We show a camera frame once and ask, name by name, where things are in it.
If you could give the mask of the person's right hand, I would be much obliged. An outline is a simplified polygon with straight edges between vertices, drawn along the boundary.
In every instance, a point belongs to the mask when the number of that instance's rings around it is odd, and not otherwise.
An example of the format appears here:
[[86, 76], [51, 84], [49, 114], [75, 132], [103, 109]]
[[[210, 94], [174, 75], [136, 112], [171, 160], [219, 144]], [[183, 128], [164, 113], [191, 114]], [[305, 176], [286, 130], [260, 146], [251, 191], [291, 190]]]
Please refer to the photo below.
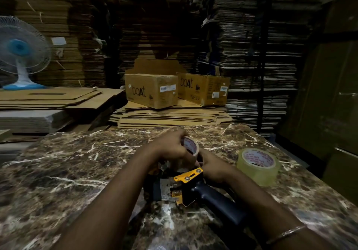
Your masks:
[[236, 167], [209, 150], [202, 149], [199, 151], [199, 155], [202, 159], [200, 166], [203, 169], [204, 179], [207, 184], [221, 187], [222, 185], [228, 185], [237, 176], [238, 169]]

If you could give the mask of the person's left hand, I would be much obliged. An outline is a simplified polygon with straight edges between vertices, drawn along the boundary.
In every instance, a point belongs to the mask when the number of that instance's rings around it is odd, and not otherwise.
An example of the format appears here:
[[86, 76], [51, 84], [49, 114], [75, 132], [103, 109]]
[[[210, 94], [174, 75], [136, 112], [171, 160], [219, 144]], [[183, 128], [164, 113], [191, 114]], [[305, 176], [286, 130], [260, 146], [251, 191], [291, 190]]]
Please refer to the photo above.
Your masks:
[[156, 161], [184, 160], [190, 166], [199, 167], [199, 162], [194, 155], [181, 143], [186, 136], [187, 132], [184, 129], [168, 131], [146, 144], [145, 147]]

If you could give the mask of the clear tape roll red core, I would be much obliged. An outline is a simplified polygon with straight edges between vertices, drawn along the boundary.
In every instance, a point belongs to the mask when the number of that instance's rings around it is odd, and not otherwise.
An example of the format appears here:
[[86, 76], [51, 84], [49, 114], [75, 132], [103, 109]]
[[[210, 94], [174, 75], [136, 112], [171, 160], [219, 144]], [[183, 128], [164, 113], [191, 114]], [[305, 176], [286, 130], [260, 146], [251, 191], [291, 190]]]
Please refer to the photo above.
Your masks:
[[189, 136], [183, 136], [181, 138], [181, 144], [185, 147], [185, 149], [190, 152], [195, 158], [198, 157], [199, 154], [199, 144]]

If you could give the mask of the person's left forearm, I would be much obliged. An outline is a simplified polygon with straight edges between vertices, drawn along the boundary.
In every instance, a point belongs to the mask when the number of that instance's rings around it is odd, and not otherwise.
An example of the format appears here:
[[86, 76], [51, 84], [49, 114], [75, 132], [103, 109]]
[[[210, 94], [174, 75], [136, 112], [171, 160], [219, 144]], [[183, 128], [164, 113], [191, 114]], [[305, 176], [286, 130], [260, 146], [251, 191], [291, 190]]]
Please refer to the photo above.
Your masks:
[[109, 250], [119, 246], [145, 177], [159, 156], [157, 145], [139, 148], [51, 250]]

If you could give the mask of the person's right forearm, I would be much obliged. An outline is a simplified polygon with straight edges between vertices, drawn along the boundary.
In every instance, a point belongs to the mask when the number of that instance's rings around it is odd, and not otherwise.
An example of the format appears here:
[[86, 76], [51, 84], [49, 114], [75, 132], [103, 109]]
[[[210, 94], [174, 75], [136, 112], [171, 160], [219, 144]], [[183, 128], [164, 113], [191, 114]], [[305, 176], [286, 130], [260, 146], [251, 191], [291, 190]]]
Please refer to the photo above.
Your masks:
[[[263, 234], [265, 245], [267, 240], [282, 232], [305, 225], [241, 171], [238, 170], [237, 176], [229, 182], [228, 186], [253, 216]], [[266, 246], [270, 250], [337, 250], [308, 227], [271, 246]]]

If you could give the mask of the pile of flat cardboard sheets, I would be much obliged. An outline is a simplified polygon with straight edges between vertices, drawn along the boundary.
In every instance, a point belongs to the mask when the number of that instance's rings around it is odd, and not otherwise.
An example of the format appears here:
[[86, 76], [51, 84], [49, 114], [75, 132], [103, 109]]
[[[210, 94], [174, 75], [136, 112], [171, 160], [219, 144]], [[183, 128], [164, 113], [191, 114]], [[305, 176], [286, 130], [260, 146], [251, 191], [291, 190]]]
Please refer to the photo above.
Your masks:
[[150, 127], [204, 126], [233, 122], [224, 107], [203, 107], [179, 99], [172, 107], [155, 110], [130, 102], [110, 115], [109, 123], [119, 129], [140, 129]]

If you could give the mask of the open-flap brown cardboard box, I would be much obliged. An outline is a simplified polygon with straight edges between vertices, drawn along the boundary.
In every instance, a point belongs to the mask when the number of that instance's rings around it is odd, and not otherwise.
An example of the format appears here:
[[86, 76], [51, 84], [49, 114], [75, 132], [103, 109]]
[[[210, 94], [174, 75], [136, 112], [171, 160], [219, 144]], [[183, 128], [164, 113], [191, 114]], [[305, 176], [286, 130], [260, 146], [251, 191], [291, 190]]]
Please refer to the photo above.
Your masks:
[[177, 73], [178, 98], [207, 106], [225, 106], [230, 77]]

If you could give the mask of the closed brown cardboard box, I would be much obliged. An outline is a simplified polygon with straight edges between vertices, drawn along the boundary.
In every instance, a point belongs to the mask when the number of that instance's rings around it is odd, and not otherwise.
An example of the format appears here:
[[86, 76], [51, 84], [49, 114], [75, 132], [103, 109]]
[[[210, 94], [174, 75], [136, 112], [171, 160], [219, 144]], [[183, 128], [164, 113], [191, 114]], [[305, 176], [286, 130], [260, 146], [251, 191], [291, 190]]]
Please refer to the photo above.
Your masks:
[[178, 76], [125, 74], [125, 92], [129, 102], [152, 109], [164, 109], [178, 103]]

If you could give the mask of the yellow black tape dispenser gun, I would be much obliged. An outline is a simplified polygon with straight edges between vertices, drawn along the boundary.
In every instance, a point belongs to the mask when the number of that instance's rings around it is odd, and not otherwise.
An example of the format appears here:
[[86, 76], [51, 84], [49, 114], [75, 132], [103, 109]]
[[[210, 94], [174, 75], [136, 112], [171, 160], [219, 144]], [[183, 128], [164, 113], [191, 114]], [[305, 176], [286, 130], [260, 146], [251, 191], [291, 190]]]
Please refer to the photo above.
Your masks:
[[145, 178], [144, 196], [148, 201], [170, 201], [188, 207], [198, 202], [223, 223], [238, 230], [248, 224], [248, 215], [229, 197], [209, 186], [200, 167], [180, 161], [158, 163]]

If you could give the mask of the tall stacks of flattened cartons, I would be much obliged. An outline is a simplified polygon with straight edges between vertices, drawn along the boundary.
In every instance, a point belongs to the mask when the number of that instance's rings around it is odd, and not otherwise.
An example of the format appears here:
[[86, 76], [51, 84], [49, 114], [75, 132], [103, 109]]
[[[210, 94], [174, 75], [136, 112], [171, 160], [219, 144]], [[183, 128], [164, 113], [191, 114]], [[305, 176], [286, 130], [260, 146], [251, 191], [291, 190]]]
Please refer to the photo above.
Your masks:
[[[264, 77], [262, 136], [286, 115], [298, 64], [322, 0], [272, 0]], [[32, 25], [51, 44], [46, 86], [124, 85], [135, 62], [170, 62], [191, 74], [230, 77], [225, 107], [257, 130], [260, 76], [258, 0], [0, 0], [0, 16]]]

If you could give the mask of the wide flattened cardboard sheet pile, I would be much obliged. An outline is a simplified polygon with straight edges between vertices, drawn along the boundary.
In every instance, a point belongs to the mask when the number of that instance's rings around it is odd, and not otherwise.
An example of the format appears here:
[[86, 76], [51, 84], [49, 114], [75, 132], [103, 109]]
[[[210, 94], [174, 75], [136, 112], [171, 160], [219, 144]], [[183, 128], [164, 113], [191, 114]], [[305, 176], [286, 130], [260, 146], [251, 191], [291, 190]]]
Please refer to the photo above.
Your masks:
[[0, 111], [98, 109], [123, 91], [123, 89], [97, 87], [0, 90]]

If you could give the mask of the thin metal bangle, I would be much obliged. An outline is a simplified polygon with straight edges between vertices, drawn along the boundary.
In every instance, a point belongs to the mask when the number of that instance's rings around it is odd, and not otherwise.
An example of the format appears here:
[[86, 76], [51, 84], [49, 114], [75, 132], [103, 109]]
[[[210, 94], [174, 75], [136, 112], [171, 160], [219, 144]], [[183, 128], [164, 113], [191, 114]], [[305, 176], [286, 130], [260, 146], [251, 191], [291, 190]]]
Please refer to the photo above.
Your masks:
[[300, 225], [300, 226], [296, 226], [290, 230], [284, 231], [281, 234], [277, 235], [276, 237], [267, 240], [266, 245], [271, 246], [287, 237], [290, 237], [292, 234], [294, 234], [302, 229], [305, 229], [306, 227], [307, 227], [306, 225]]

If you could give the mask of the large upright brown carton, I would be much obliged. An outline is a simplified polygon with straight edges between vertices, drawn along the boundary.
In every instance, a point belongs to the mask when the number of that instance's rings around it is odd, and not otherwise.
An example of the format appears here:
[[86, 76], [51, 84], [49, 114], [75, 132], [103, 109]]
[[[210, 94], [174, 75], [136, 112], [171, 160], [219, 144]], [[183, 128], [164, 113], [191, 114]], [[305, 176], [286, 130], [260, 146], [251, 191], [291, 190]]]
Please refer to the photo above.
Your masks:
[[278, 140], [321, 179], [336, 148], [358, 155], [358, 0], [324, 4], [314, 23]]

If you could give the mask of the white blue table fan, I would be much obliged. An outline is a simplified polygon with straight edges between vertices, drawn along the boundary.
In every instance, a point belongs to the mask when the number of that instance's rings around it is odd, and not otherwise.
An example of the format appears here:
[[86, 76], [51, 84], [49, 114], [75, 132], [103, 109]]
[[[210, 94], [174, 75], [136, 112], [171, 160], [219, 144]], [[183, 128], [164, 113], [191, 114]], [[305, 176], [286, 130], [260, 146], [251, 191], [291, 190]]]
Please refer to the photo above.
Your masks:
[[43, 71], [51, 61], [47, 39], [32, 25], [13, 16], [0, 16], [0, 70], [17, 75], [4, 90], [46, 89], [29, 75]]

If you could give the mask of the black metal shelf post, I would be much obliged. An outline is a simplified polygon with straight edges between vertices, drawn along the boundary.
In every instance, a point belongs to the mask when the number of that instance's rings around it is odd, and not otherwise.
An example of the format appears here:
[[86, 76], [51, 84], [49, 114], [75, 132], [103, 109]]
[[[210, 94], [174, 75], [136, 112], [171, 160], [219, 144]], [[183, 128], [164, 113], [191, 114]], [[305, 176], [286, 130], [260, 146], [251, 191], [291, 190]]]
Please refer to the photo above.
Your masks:
[[264, 77], [265, 77], [265, 63], [268, 43], [269, 23], [272, 12], [272, 0], [258, 0], [257, 5], [257, 21], [256, 25], [260, 28], [260, 55], [258, 58], [258, 75], [260, 76], [260, 91], [258, 93], [258, 118], [257, 118], [257, 133], [260, 134], [262, 130], [263, 120], [263, 100], [264, 100]]

